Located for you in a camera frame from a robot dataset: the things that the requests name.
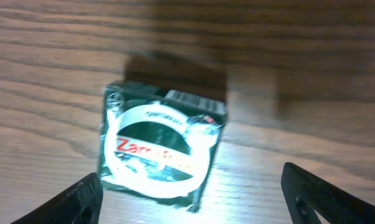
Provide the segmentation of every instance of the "barcode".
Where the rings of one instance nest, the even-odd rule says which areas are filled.
[[[170,90],[165,99],[174,100],[189,106],[196,107],[220,115],[226,114],[225,103],[218,100],[211,100],[202,96],[197,96],[184,91]]]

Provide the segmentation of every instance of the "black object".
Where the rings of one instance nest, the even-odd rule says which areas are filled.
[[[97,224],[103,187],[91,173],[12,224]]]
[[[291,162],[284,165],[281,187],[294,224],[375,223],[375,206],[335,187]]]

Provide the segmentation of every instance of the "wooden table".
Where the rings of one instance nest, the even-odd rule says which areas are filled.
[[[375,204],[375,0],[0,0],[0,223],[96,170],[126,76],[229,124],[201,213],[105,192],[101,223],[290,223],[287,161]]]

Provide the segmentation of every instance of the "wooden surface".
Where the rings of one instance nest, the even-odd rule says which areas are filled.
[[[101,223],[291,223],[287,161],[375,204],[375,0],[0,0],[0,223],[96,169],[126,74],[226,83],[229,124],[201,213],[105,192]]]

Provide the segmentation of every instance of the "green packaging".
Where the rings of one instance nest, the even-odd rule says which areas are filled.
[[[108,85],[103,187],[197,212],[226,120],[221,101],[133,81]]]

